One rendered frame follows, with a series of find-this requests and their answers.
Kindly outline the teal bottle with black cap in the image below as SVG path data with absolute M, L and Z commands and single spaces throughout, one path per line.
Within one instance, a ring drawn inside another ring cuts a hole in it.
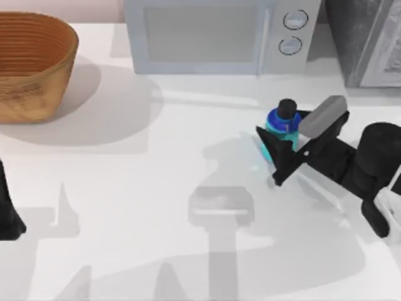
M 297 149 L 298 127 L 302 117 L 298 112 L 297 103 L 290 98 L 279 101 L 278 106 L 272 109 L 265 121 L 264 128 L 280 140 L 292 142 L 292 150 Z

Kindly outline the pale grey rounded box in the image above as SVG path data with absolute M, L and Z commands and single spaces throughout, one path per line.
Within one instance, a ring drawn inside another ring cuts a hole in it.
M 298 132 L 309 139 L 315 139 L 334 124 L 347 109 L 348 105 L 343 95 L 329 96 L 299 123 Z

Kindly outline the round microwave knob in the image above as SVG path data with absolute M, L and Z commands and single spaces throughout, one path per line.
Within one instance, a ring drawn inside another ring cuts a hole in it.
M 304 10 L 296 10 L 286 13 L 283 18 L 284 26 L 289 30 L 299 30 L 308 22 L 308 14 Z
M 298 37 L 292 36 L 287 39 L 283 39 L 279 42 L 278 50 L 282 55 L 292 56 L 301 51 L 303 42 Z

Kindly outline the grey cabinet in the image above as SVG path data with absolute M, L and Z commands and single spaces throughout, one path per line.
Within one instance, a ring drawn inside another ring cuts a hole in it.
M 348 88 L 401 88 L 401 0 L 325 0 Z

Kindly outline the pale microwave oven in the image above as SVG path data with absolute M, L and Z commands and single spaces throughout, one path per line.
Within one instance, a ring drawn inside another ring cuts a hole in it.
M 123 0 L 133 66 L 139 74 L 257 75 L 265 10 L 268 42 L 261 75 L 304 71 L 321 0 Z M 304 10 L 307 24 L 289 30 L 286 13 Z M 282 55 L 292 36 L 301 51 Z

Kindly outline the brown woven basket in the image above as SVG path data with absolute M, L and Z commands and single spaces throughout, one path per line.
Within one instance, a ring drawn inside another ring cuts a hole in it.
M 60 18 L 0 11 L 0 124 L 35 124 L 57 111 L 79 45 Z

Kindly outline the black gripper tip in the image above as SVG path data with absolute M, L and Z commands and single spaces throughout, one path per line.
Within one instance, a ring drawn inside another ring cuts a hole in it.
M 0 160 L 0 241 L 14 241 L 26 233 L 27 227 L 11 200 L 4 164 Z

